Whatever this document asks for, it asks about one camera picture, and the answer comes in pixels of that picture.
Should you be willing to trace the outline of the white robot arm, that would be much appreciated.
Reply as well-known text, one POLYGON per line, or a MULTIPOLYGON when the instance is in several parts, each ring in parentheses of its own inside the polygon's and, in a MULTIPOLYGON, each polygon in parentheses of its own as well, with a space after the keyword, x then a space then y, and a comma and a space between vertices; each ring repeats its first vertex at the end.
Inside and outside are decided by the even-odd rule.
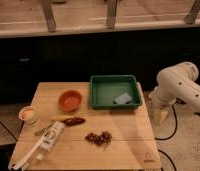
POLYGON ((158 72, 157 86, 149 94, 154 109, 154 121, 161 124, 168 115, 168 108, 177 99, 182 100, 200 114, 200 85, 197 66, 191 62, 182 62, 158 72))

